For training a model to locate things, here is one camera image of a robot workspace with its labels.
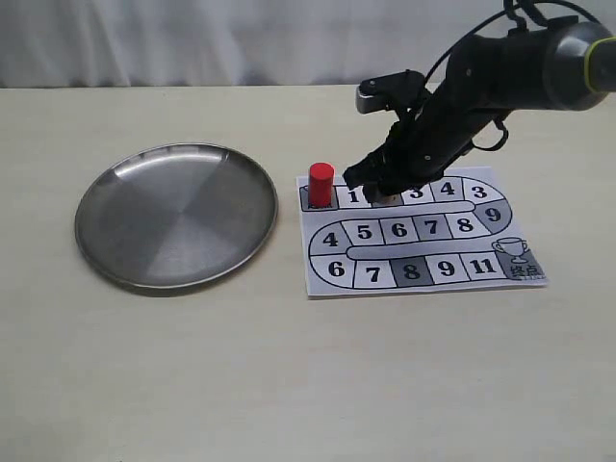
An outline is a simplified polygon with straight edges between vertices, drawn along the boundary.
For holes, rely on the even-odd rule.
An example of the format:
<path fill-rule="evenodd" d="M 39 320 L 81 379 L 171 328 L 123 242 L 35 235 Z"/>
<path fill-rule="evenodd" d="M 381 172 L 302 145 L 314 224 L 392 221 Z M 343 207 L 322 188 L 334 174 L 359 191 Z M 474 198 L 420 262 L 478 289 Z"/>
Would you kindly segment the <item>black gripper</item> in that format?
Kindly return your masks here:
<path fill-rule="evenodd" d="M 363 186 L 369 203 L 383 203 L 381 193 L 401 193 L 436 181 L 459 157 L 474 148 L 473 138 L 488 124 L 499 126 L 508 109 L 453 103 L 447 84 L 423 105 L 421 114 L 396 122 L 381 152 L 371 152 L 343 173 L 348 187 Z"/>

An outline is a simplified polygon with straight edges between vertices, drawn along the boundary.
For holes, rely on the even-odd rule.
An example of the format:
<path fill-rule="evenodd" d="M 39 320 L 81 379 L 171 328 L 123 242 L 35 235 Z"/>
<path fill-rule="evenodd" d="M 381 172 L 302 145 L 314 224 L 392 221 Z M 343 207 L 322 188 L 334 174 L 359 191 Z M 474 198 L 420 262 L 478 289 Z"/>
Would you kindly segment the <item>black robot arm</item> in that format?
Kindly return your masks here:
<path fill-rule="evenodd" d="M 370 202 L 418 190 L 474 149 L 474 137 L 488 124 L 502 130 L 519 110 L 585 111 L 614 90 L 615 38 L 599 23 L 557 24 L 505 38 L 470 35 L 453 47 L 435 91 L 411 70 L 357 87 L 359 113 L 393 111 L 398 121 L 343 178 Z"/>

